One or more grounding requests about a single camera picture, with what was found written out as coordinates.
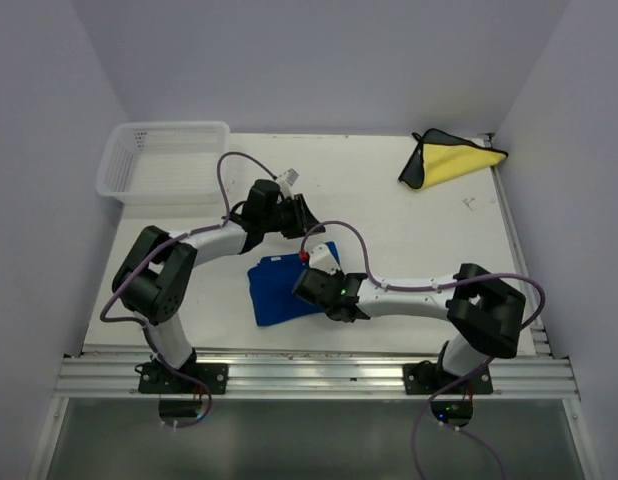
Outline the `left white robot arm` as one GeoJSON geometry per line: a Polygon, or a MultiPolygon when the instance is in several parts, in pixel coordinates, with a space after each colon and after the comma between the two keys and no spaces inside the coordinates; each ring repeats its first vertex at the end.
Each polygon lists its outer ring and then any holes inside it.
{"type": "Polygon", "coordinates": [[[218,224],[176,234],[155,225],[144,228],[112,281],[112,297],[100,319],[140,326],[174,392],[190,390],[197,379],[196,354],[186,338],[178,310],[192,271],[208,262],[250,252],[269,233],[286,239],[323,233],[304,196],[285,194],[273,180],[260,179],[247,198],[228,207],[218,224]]]}

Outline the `blue towel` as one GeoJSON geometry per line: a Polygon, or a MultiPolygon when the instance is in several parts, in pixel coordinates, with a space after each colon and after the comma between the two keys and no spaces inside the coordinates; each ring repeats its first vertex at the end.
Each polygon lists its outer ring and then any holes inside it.
{"type": "Polygon", "coordinates": [[[321,312],[293,293],[305,269],[300,256],[294,253],[262,257],[248,270],[249,294],[258,327],[270,327],[321,312]]]}

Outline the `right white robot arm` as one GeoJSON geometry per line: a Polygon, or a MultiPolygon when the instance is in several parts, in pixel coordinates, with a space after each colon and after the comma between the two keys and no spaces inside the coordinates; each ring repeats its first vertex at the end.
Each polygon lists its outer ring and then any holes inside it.
{"type": "Polygon", "coordinates": [[[308,268],[293,293],[334,321],[410,316],[449,322],[457,336],[443,345],[434,379],[450,393],[465,386],[470,371],[485,360],[517,355],[526,306],[521,292],[471,263],[427,286],[375,284],[364,273],[308,268]]]}

